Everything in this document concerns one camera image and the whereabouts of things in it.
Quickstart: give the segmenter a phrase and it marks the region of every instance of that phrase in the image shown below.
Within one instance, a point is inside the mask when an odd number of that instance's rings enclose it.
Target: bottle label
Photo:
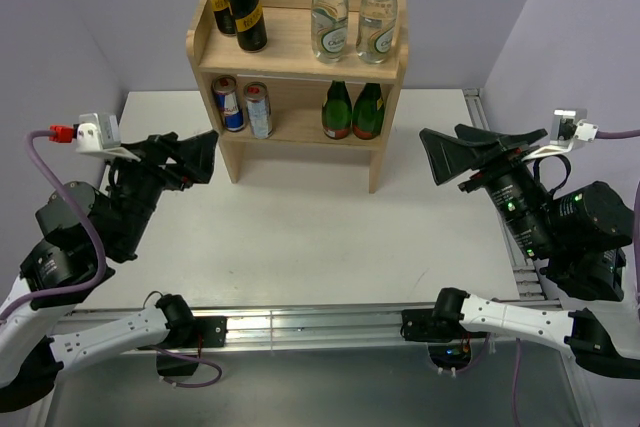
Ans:
[[[211,0],[211,7],[214,12],[220,12],[221,10],[229,8],[229,0]]]
[[[395,27],[395,22],[393,22],[386,31],[377,33],[373,35],[374,43],[373,46],[377,52],[381,54],[386,54],[389,52],[391,48],[391,43],[393,42],[393,29]]]
[[[336,19],[336,9],[329,5],[318,4],[311,11],[314,35],[319,44],[330,54],[337,54],[344,49],[347,42],[347,18]]]
[[[375,137],[375,134],[373,132],[365,132],[364,130],[360,130],[360,128],[356,124],[353,124],[353,133],[356,135],[356,137],[363,140],[370,140]]]
[[[327,137],[331,137],[332,139],[344,139],[349,135],[349,129],[331,130],[327,127],[323,127],[323,129]]]
[[[255,9],[253,9],[253,12],[251,12],[246,17],[243,17],[242,19],[236,19],[236,29],[238,30],[238,32],[249,30],[251,27],[256,25],[261,18],[262,5],[260,4],[260,2],[258,2],[258,5],[256,5]]]
[[[337,54],[344,48],[347,41],[347,28],[339,27],[322,35],[322,47],[327,52]]]

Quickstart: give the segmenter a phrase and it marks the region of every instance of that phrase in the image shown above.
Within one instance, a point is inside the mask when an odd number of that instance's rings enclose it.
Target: white tabletop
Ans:
[[[218,152],[211,183],[163,193],[139,258],[111,262],[79,308],[138,308],[151,290],[192,307],[432,302],[447,286],[517,299],[488,196],[433,183],[418,132],[457,123],[461,91],[404,90],[375,194],[366,152],[249,144],[235,185]],[[120,123],[123,142],[209,126],[198,92],[132,92]]]

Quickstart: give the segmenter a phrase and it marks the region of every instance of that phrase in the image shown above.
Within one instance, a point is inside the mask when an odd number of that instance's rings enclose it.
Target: white bracket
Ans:
[[[120,146],[120,130],[115,115],[81,115],[76,152],[109,160],[114,157],[140,161],[140,157]]]
[[[586,109],[555,110],[549,134],[550,145],[539,147],[523,160],[567,154],[582,147],[584,142],[593,142],[598,132],[598,126],[587,122],[586,116]],[[567,137],[568,132],[572,132],[570,137]]]

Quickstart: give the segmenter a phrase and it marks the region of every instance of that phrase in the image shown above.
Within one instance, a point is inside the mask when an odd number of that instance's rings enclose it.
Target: green bottle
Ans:
[[[364,140],[380,135],[384,121],[384,100],[380,84],[366,84],[353,108],[353,133]]]
[[[344,139],[351,131],[351,99],[344,82],[334,80],[322,106],[322,127],[327,137]]]

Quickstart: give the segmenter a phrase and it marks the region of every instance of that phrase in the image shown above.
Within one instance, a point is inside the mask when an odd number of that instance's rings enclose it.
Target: red connector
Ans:
[[[69,144],[75,137],[75,129],[66,125],[52,125],[49,130],[53,130],[56,135],[49,137],[52,142],[59,142],[61,144]]]

